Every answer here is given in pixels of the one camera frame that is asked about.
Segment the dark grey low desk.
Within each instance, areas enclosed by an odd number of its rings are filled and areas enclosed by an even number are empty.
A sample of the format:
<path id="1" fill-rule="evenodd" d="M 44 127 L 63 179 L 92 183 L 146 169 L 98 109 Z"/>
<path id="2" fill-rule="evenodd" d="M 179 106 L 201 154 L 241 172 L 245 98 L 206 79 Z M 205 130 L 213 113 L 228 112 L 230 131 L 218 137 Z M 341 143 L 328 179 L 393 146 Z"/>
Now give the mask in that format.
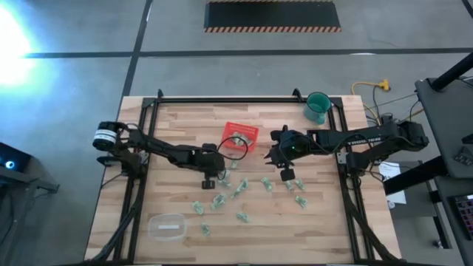
<path id="1" fill-rule="evenodd" d="M 444 207 L 446 216 L 455 237 L 460 255 L 465 266 L 473 266 L 473 241 L 466 238 L 461 228 L 460 220 L 454 211 L 453 196 L 473 194 L 473 179 L 455 179 L 451 177 L 436 177 L 435 185 L 439 199 Z"/>

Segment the black desk crossbar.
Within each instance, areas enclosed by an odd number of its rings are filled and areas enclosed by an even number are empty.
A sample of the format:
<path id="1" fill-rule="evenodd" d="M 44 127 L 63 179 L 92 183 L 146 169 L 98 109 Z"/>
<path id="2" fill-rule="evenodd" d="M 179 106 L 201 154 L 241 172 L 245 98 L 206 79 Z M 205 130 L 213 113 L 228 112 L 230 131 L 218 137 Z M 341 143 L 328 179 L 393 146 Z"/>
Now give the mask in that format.
<path id="1" fill-rule="evenodd" d="M 406 169 L 405 172 L 384 182 L 384 192 L 386 195 L 395 194 L 409 187 L 432 180 L 435 177 L 449 176 L 441 156 L 421 163 L 414 168 L 404 167 L 404 169 Z"/>

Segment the black diagonal pole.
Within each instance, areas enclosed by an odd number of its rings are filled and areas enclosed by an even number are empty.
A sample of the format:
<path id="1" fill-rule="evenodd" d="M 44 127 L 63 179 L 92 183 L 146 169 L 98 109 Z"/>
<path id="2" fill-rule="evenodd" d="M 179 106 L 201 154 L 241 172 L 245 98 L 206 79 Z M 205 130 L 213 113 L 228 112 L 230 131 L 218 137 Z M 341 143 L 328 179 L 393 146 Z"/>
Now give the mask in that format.
<path id="1" fill-rule="evenodd" d="M 438 78 L 430 81 L 431 88 L 436 92 L 442 92 L 451 82 L 457 80 L 462 74 L 473 68 L 473 52 L 455 64 Z"/>

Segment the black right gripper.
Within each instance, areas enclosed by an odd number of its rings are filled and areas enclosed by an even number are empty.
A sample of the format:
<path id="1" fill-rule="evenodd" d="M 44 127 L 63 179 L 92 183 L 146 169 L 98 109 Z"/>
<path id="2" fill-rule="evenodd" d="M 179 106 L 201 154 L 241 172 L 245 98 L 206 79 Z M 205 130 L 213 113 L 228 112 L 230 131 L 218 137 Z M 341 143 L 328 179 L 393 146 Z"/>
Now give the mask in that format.
<path id="1" fill-rule="evenodd" d="M 313 154 L 313 141 L 301 132 L 289 130 L 284 125 L 280 130 L 270 132 L 272 141 L 278 145 L 273 145 L 264 156 L 266 165 L 282 168 L 283 165 L 292 166 L 293 160 Z"/>

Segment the black device with blue light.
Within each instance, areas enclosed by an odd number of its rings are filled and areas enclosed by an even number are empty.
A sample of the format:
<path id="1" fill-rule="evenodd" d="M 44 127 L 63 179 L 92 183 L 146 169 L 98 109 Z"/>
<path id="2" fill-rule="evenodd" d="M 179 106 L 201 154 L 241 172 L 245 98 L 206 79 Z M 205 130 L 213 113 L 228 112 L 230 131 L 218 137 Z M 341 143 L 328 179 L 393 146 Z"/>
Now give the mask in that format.
<path id="1" fill-rule="evenodd" d="M 31 157 L 30 154 L 0 143 L 0 166 L 6 169 L 24 173 Z"/>

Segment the clear plastic food container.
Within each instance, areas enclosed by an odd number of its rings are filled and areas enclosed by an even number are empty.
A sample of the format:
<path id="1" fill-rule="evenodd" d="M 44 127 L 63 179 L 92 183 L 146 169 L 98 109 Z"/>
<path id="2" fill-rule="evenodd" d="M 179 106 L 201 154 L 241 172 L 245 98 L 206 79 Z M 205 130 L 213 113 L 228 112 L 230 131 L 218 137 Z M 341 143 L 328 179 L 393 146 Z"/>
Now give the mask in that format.
<path id="1" fill-rule="evenodd" d="M 158 214 L 148 222 L 147 235 L 158 242 L 181 241 L 186 233 L 187 223 L 183 214 Z"/>

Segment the grey metal stand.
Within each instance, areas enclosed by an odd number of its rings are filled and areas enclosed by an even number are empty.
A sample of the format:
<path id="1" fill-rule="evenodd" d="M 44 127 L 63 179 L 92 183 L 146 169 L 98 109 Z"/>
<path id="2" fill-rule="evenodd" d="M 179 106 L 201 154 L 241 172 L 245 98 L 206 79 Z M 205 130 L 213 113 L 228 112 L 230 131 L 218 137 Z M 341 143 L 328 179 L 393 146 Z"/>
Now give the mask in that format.
<path id="1" fill-rule="evenodd" d="M 59 184 L 0 166 L 0 266 L 10 265 L 37 189 L 55 194 Z"/>

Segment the black aluminium table frame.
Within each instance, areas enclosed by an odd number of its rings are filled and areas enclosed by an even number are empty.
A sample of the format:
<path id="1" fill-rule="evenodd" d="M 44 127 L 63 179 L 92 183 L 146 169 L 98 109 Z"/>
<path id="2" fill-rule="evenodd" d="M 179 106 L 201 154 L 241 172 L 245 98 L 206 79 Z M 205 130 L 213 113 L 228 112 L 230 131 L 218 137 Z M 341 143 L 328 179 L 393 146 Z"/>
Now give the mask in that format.
<path id="1" fill-rule="evenodd" d="M 279 170 L 265 164 L 271 131 L 284 125 L 298 131 L 313 128 L 302 110 L 303 105 L 292 96 L 124 98 L 118 111 L 120 122 L 138 124 L 145 133 L 172 144 L 219 143 L 227 122 L 257 127 L 256 148 L 248 154 L 235 152 L 239 162 L 230 175 L 233 186 L 245 178 L 249 186 L 233 199 L 234 190 L 224 185 L 205 191 L 201 173 L 177 168 L 158 156 L 149 158 L 142 180 L 127 179 L 118 166 L 109 167 L 100 187 L 85 262 L 95 264 L 135 198 L 143 205 L 105 266 L 350 264 L 355 257 L 366 257 L 367 238 L 347 218 L 341 193 L 345 180 L 333 155 L 295 162 L 305 191 L 287 190 Z M 263 177 L 270 180 L 272 192 L 265 190 Z M 211 209 L 212 199 L 221 193 L 227 195 L 225 204 Z M 295 201 L 297 195 L 307 199 L 306 208 Z M 202 203 L 202 216 L 192 207 L 194 201 Z M 184 240 L 149 238 L 149 220 L 169 213 L 185 216 Z M 237 219 L 237 213 L 247 214 L 250 222 Z M 203 222 L 210 228 L 208 236 L 203 235 Z"/>

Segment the green plastic cup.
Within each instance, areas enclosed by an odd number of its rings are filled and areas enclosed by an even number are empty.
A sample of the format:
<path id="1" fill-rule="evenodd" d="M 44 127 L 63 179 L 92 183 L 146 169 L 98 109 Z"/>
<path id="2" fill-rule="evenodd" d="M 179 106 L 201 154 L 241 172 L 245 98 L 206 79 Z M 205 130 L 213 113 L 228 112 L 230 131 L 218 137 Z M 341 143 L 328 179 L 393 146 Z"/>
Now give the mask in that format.
<path id="1" fill-rule="evenodd" d="M 322 92 L 312 92 L 307 96 L 304 116 L 319 125 L 325 123 L 325 115 L 331 108 L 330 98 Z"/>

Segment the black hazard striped floor mat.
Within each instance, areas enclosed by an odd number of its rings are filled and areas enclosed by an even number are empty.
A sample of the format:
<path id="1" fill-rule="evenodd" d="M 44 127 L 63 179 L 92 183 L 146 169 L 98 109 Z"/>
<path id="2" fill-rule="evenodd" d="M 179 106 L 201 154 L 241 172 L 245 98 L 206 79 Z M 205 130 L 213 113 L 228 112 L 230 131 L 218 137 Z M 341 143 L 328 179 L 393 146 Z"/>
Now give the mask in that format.
<path id="1" fill-rule="evenodd" d="M 339 33 L 333 0 L 208 0 L 205 33 Z"/>

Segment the orange plastic basket bin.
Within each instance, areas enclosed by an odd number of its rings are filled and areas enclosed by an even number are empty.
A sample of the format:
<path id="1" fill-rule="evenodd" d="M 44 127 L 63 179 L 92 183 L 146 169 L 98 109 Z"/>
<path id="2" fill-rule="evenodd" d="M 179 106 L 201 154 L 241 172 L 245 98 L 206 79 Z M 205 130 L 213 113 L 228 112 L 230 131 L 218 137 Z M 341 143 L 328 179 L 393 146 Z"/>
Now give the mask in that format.
<path id="1" fill-rule="evenodd" d="M 253 143 L 248 146 L 246 142 L 244 142 L 243 146 L 236 146 L 232 140 L 232 134 L 234 132 L 239 132 L 248 136 Z M 240 151 L 248 150 L 252 152 L 256 148 L 256 141 L 259 136 L 259 129 L 255 126 L 249 126 L 241 123 L 234 123 L 234 122 L 227 122 L 225 124 L 224 132 L 222 134 L 222 142 L 223 146 L 229 149 L 235 149 Z"/>

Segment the white paper sheet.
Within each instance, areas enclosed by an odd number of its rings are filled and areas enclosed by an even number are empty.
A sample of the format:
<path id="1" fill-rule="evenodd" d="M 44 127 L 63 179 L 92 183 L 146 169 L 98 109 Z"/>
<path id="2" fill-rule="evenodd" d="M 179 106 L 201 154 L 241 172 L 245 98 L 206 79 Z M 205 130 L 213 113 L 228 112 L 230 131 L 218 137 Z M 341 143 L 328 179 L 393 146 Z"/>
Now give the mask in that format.
<path id="1" fill-rule="evenodd" d="M 398 176 L 401 173 L 401 168 L 398 163 L 382 162 L 378 166 L 379 173 L 382 176 L 382 181 L 385 183 L 390 178 Z M 406 196 L 404 191 L 399 191 L 387 196 L 387 202 L 394 202 L 395 205 L 405 205 Z"/>

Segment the dark grey side desk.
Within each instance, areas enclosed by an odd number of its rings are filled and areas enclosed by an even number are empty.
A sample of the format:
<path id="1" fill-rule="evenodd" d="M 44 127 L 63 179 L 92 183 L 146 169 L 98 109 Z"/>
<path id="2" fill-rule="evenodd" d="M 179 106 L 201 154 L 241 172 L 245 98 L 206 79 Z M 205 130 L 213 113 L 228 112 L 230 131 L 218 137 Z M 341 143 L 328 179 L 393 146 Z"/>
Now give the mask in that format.
<path id="1" fill-rule="evenodd" d="M 416 81 L 415 88 L 449 174 L 473 178 L 473 165 L 454 160 L 462 146 L 473 151 L 473 145 L 462 143 L 463 137 L 473 133 L 473 86 L 456 80 L 436 92 L 426 79 Z"/>

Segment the backlit computer keyboard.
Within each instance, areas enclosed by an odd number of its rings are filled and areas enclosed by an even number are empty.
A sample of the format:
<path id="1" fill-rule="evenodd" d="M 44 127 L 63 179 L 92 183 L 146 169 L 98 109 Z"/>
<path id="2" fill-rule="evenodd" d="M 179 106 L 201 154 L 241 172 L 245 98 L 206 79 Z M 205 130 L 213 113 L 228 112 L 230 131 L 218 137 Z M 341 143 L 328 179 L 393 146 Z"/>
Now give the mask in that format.
<path id="1" fill-rule="evenodd" d="M 473 241 L 473 194 L 453 196 L 454 211 L 469 241 Z"/>

